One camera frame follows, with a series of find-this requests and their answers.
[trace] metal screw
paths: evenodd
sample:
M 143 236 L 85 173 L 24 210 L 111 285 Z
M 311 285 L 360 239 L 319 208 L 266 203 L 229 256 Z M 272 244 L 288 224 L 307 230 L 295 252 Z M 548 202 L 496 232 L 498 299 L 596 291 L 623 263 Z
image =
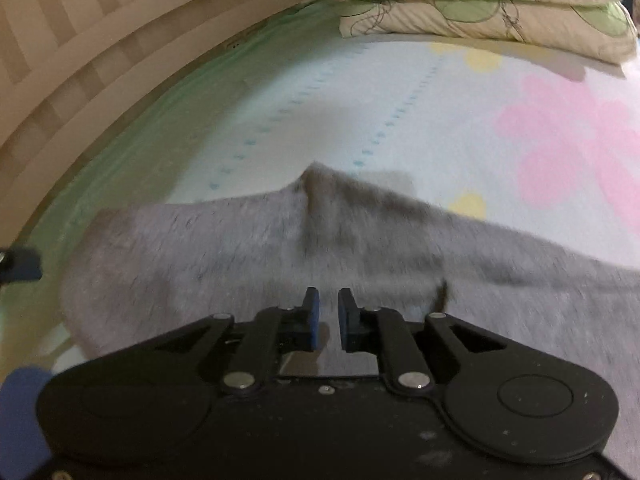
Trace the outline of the metal screw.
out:
M 398 382 L 405 388 L 424 388 L 431 382 L 429 376 L 421 372 L 407 372 L 398 377 Z
M 231 372 L 222 380 L 229 388 L 238 390 L 244 390 L 255 383 L 255 377 L 247 372 Z
M 51 480 L 74 480 L 73 477 L 66 471 L 54 471 L 51 475 Z
M 335 388 L 332 386 L 320 386 L 318 388 L 318 393 L 320 395 L 333 395 L 335 393 Z

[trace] wooden headboard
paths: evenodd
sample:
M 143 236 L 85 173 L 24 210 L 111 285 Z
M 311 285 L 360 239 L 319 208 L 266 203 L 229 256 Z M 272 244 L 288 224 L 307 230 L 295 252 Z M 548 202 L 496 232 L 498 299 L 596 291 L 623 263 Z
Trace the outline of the wooden headboard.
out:
M 0 246 L 140 99 L 307 0 L 0 0 Z

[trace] pink flower pattern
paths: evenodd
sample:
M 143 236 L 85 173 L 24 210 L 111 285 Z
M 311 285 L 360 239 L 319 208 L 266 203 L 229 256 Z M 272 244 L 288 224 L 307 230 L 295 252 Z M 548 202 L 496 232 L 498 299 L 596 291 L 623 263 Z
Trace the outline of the pink flower pattern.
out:
M 506 107 L 496 124 L 501 135 L 534 145 L 518 168 L 523 200 L 556 205 L 591 171 L 613 211 L 640 234 L 640 182 L 623 163 L 640 159 L 640 134 L 628 126 L 629 108 L 599 102 L 586 83 L 528 76 L 523 85 L 526 100 Z

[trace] gray fabric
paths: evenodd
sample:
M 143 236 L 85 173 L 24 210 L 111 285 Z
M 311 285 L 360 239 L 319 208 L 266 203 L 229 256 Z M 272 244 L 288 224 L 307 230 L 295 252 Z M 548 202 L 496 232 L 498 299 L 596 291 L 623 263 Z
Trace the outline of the gray fabric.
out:
M 417 320 L 443 278 L 449 313 L 612 384 L 621 413 L 607 451 L 640 477 L 640 274 L 322 166 L 265 195 L 100 213 L 71 258 L 62 305 L 98 356 L 214 312 L 247 320 L 300 304 L 313 285 L 322 350 L 293 355 L 286 371 L 367 374 L 371 355 L 340 351 L 337 291 Z

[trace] mattress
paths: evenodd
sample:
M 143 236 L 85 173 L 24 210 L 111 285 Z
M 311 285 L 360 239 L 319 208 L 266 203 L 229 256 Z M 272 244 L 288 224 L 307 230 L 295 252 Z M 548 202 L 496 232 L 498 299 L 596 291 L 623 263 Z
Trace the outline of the mattress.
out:
M 334 10 L 292 11 L 191 73 L 57 195 L 26 240 L 44 279 L 0 293 L 0 381 L 26 363 L 83 359 L 58 287 L 98 210 L 276 190 L 313 161 L 640 268 L 640 62 L 429 36 L 343 40 Z

